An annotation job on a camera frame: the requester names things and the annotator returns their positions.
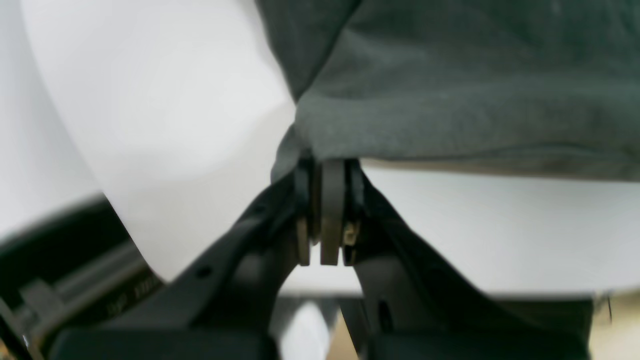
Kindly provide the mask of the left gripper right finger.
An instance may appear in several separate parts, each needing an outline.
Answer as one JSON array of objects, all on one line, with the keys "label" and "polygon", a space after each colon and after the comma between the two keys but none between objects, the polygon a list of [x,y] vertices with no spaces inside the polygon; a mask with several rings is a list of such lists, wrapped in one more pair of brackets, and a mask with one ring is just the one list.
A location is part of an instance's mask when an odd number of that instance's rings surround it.
[{"label": "left gripper right finger", "polygon": [[403,221],[355,160],[322,163],[323,265],[356,272],[366,360],[588,360],[585,334],[505,307]]}]

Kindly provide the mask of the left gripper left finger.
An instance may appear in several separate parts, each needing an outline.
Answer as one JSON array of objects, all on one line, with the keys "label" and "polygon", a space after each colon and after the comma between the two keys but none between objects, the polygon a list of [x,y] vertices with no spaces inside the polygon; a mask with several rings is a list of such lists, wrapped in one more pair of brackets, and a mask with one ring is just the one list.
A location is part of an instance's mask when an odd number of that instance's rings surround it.
[{"label": "left gripper left finger", "polygon": [[311,262],[320,166],[299,160],[175,280],[124,315],[64,331],[53,360],[276,360],[268,328],[286,278]]}]

